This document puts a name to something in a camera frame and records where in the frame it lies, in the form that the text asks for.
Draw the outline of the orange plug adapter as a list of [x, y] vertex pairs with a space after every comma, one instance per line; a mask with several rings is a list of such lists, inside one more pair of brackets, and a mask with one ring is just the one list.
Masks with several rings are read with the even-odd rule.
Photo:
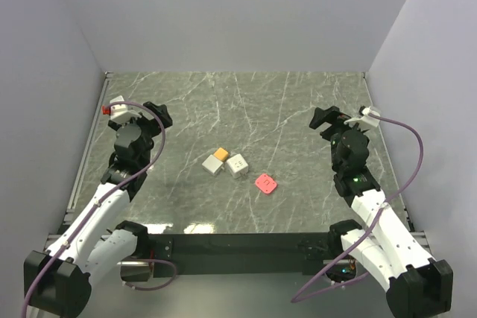
[[218, 148], [213, 153], [213, 156], [222, 162], [225, 162], [228, 159], [229, 155], [230, 155], [229, 152], [222, 147]]

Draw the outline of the white socket cube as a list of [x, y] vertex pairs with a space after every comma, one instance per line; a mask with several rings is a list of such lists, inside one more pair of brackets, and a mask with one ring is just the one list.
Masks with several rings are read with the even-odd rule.
[[249, 165], [241, 154], [231, 156], [225, 165], [233, 179], [238, 179], [249, 171]]

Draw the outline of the pink plug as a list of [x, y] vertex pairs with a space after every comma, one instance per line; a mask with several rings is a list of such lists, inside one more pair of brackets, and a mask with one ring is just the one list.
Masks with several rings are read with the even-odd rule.
[[277, 182], [268, 174], [257, 177], [255, 185], [264, 194], [271, 194], [277, 188]]

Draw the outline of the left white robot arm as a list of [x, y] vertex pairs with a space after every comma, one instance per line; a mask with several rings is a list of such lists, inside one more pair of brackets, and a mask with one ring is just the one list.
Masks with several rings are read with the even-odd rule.
[[93, 289], [126, 258], [147, 263], [147, 227], [119, 224], [104, 238], [110, 224], [130, 204], [159, 154], [152, 154], [154, 137], [173, 124], [166, 105], [137, 104], [118, 96], [104, 106], [108, 125], [116, 133], [114, 151], [92, 199], [69, 228], [42, 252], [32, 251], [24, 262], [22, 317], [29, 307], [59, 317], [78, 317]]

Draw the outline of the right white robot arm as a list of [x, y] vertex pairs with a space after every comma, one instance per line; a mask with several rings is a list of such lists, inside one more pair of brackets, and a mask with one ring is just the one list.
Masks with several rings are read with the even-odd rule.
[[379, 183], [367, 168], [368, 130], [382, 120], [363, 106], [350, 117], [336, 106], [316, 108], [310, 128], [328, 128], [320, 136], [330, 143], [336, 191], [361, 218], [329, 229], [327, 249], [337, 264], [347, 256], [357, 261], [382, 287], [394, 317], [435, 317], [450, 311], [453, 271], [436, 260], [406, 229]]

